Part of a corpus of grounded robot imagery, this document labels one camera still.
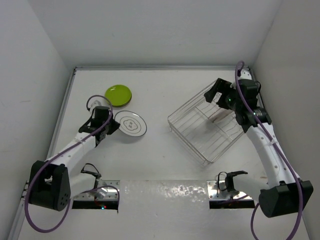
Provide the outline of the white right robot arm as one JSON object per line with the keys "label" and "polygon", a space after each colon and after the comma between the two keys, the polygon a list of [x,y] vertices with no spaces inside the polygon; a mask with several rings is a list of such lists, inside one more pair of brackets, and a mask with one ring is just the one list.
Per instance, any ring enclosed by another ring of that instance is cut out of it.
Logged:
{"label": "white right robot arm", "polygon": [[284,153],[275,137],[272,120],[267,111],[258,106],[260,87],[250,79],[240,79],[232,84],[218,78],[213,87],[204,93],[211,103],[217,93],[219,108],[231,110],[243,132],[253,143],[267,175],[263,184],[250,178],[248,172],[228,172],[224,190],[244,192],[257,201],[268,218],[301,213],[313,193],[309,180],[301,180],[291,165],[283,160]]}

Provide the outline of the white plate with red rim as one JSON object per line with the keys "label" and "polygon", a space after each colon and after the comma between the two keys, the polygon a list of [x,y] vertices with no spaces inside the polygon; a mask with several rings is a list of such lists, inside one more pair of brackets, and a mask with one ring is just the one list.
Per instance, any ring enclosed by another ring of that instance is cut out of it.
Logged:
{"label": "white plate with red rim", "polygon": [[229,114],[225,114],[225,113],[221,113],[221,114],[217,114],[217,115],[214,115],[212,118],[211,118],[211,122],[212,123],[220,123],[221,121],[223,121],[226,117],[228,117]]}

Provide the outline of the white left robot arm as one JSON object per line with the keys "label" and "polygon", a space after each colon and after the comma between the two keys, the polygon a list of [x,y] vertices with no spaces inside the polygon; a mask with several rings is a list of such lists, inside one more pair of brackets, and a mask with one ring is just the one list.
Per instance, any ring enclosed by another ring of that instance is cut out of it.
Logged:
{"label": "white left robot arm", "polygon": [[119,127],[120,123],[114,120],[109,107],[96,106],[65,148],[46,161],[36,161],[32,165],[26,195],[28,203],[60,212],[71,198],[94,189],[102,177],[100,173],[81,170],[73,177],[70,173],[77,163]]}

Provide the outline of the lime green plate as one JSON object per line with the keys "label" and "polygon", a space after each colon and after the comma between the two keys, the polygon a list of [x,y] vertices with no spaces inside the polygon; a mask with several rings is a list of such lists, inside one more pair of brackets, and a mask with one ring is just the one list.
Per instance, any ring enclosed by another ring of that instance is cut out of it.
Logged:
{"label": "lime green plate", "polygon": [[132,99],[131,90],[122,84],[116,84],[109,87],[104,96],[109,99],[112,106],[115,108],[121,108],[126,106]]}

